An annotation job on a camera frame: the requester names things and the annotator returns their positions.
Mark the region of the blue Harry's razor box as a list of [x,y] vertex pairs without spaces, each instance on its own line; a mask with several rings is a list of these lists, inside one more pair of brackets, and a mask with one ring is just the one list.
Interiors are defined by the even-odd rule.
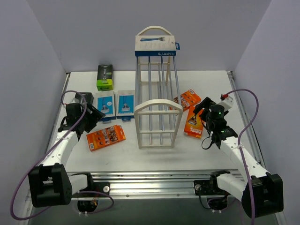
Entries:
[[135,91],[119,90],[117,93],[117,119],[123,122],[130,122],[134,118]]
[[114,91],[99,91],[96,93],[97,109],[105,114],[101,119],[103,123],[111,122],[116,119]]

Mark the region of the orange Gillette Fusion box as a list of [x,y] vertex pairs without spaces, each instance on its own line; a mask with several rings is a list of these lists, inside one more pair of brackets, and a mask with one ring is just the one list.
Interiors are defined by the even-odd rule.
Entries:
[[183,134],[195,137],[195,138],[201,138],[203,133],[203,125],[202,121],[199,116],[197,116],[193,111],[195,109],[195,106],[190,106],[187,114],[186,123],[184,126]]

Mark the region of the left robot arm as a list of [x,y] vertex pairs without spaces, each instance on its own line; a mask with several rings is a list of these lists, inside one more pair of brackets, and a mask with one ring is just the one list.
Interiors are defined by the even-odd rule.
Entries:
[[93,106],[93,94],[77,92],[66,104],[51,151],[28,174],[32,204],[36,208],[67,205],[73,195],[90,196],[95,184],[89,172],[68,175],[65,166],[83,133],[89,133],[105,114]]

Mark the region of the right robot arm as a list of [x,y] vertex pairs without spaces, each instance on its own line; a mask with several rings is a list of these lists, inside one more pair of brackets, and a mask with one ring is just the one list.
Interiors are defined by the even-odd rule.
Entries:
[[263,168],[241,143],[238,134],[227,125],[225,116],[233,106],[229,96],[215,103],[206,97],[195,106],[194,114],[204,122],[210,145],[225,153],[236,166],[243,179],[238,179],[228,170],[210,174],[208,188],[217,194],[221,191],[234,196],[250,218],[258,218],[284,209],[283,181],[278,174]]

